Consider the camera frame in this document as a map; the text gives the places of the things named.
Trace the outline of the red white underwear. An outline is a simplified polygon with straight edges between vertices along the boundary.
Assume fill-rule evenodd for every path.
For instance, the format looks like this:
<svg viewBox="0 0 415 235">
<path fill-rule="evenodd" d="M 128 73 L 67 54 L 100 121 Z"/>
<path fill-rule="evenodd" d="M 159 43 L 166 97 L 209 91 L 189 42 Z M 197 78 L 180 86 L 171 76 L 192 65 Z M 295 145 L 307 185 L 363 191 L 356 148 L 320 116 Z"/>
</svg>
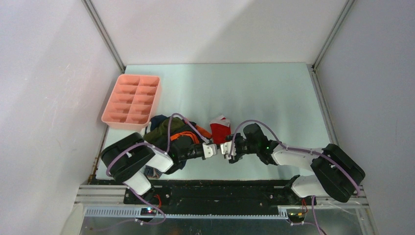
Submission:
<svg viewBox="0 0 415 235">
<path fill-rule="evenodd" d="M 224 115 L 220 115 L 209 123 L 212 139 L 215 144 L 225 143 L 226 137 L 231 134 L 231 122 Z"/>
</svg>

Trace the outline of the navy orange underwear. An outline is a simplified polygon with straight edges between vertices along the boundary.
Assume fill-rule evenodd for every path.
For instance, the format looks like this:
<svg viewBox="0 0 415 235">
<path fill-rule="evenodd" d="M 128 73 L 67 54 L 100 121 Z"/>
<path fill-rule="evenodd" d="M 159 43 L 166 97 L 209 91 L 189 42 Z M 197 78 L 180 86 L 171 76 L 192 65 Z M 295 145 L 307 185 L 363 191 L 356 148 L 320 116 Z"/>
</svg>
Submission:
<svg viewBox="0 0 415 235">
<path fill-rule="evenodd" d="M 173 132 L 170 133 L 170 123 L 168 124 L 168 133 L 166 135 L 166 140 L 164 140 L 163 137 L 159 138 L 155 143 L 152 143 L 156 147 L 158 147 L 161 150 L 166 150 L 168 152 L 168 155 L 170 156 L 170 144 L 173 140 L 176 140 L 180 136 L 189 136 L 194 141 L 194 143 L 204 143 L 204 140 L 202 138 L 206 138 L 208 140 L 208 144 L 212 144 L 211 138 L 212 135 L 207 130 L 203 129 L 202 127 L 198 126 L 194 122 L 186 123 L 184 120 L 182 120 L 185 125 Z M 173 161 L 173 166 L 170 167 L 168 171 L 166 171 L 166 174 L 172 174 L 176 172 L 177 170 L 181 170 L 185 167 L 186 161 L 175 163 Z"/>
</svg>

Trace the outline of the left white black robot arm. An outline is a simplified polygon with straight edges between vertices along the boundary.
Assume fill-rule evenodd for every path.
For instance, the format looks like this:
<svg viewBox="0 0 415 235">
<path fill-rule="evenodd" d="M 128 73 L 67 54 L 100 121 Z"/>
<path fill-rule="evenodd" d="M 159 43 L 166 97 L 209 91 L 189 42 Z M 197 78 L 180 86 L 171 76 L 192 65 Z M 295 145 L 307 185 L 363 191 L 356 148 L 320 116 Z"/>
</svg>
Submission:
<svg viewBox="0 0 415 235">
<path fill-rule="evenodd" d="M 149 204 L 154 200 L 155 191 L 142 168 L 148 166 L 163 174 L 172 174 L 183 169 L 190 159 L 212 157 L 216 153 L 213 147 L 213 143 L 191 131 L 170 137 L 164 135 L 155 141 L 147 141 L 134 132 L 106 147 L 100 157 L 107 176 L 132 188 L 140 202 Z"/>
</svg>

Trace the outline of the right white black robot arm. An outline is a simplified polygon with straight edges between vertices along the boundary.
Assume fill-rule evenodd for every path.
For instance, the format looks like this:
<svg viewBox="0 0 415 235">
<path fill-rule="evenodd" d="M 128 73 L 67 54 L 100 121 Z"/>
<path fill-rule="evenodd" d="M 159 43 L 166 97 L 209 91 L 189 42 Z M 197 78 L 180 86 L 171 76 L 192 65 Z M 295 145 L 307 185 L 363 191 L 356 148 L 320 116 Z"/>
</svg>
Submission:
<svg viewBox="0 0 415 235">
<path fill-rule="evenodd" d="M 285 200 L 298 204 L 308 196 L 329 196 L 346 203 L 352 196 L 360 196 L 364 170 L 338 145 L 329 143 L 323 148 L 295 147 L 281 142 L 277 137 L 268 139 L 263 133 L 263 123 L 244 122 L 243 135 L 236 132 L 220 144 L 222 154 L 231 162 L 244 155 L 255 154 L 266 165 L 287 165 L 311 172 L 296 175 L 285 190 Z"/>
</svg>

